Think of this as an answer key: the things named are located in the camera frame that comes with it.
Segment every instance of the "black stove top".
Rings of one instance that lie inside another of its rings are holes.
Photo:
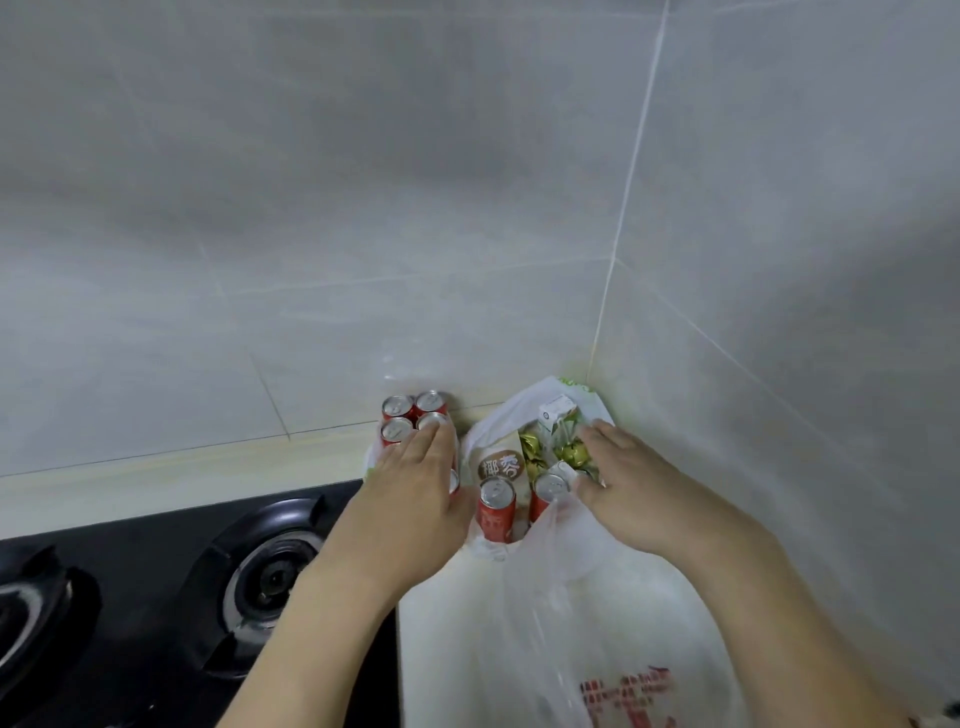
[[[0,728],[215,725],[359,486],[0,542]],[[394,614],[350,700],[361,725],[399,725]]]

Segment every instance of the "white bag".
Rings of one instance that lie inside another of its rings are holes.
[[[586,387],[545,379],[464,440],[465,459],[537,418],[564,394],[609,420]],[[619,544],[576,496],[552,503],[504,546],[474,525],[475,554],[503,560],[476,654],[492,724],[523,728],[739,728],[749,725],[706,605],[657,556]]]
[[[489,448],[511,432],[533,422],[540,416],[541,408],[545,404],[560,397],[570,398],[588,422],[612,422],[607,407],[592,389],[568,379],[549,376],[516,393],[470,428],[460,446],[460,482],[464,485],[477,485],[477,473],[469,467],[470,455],[475,450]],[[477,556],[502,561],[508,553],[516,550],[518,542],[497,544],[487,541],[480,525],[473,522],[470,524],[467,545]]]

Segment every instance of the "hand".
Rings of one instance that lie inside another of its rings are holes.
[[[621,543],[679,566],[716,538],[759,528],[629,432],[595,420],[579,434],[607,487],[582,476],[577,493]]]
[[[304,575],[346,570],[392,605],[433,576],[463,545],[476,509],[475,488],[449,494],[455,450],[450,424],[384,449]]]

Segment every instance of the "aluminum can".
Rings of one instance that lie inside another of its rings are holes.
[[[403,417],[391,417],[380,426],[380,442],[386,448],[403,440],[414,431],[414,424]]]
[[[425,415],[420,415],[417,418],[417,429],[423,429],[427,425],[436,423],[437,425],[443,425],[444,423],[450,422],[443,412],[427,412]]]
[[[405,417],[413,421],[414,398],[410,395],[393,395],[380,405],[380,420],[387,422],[392,417]]]
[[[570,492],[570,486],[559,475],[543,473],[534,483],[530,496],[530,523],[536,521],[554,500]]]
[[[420,392],[414,400],[414,413],[417,418],[422,417],[427,412],[440,412],[446,414],[446,399],[444,395],[436,389],[428,389],[426,392]]]
[[[487,541],[508,544],[514,531],[516,492],[509,480],[489,477],[480,483],[477,522]]]

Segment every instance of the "kitchen backsplash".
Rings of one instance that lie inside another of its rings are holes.
[[[670,17],[591,381],[955,697],[960,4],[752,5]]]
[[[0,473],[585,378],[662,2],[0,11]]]

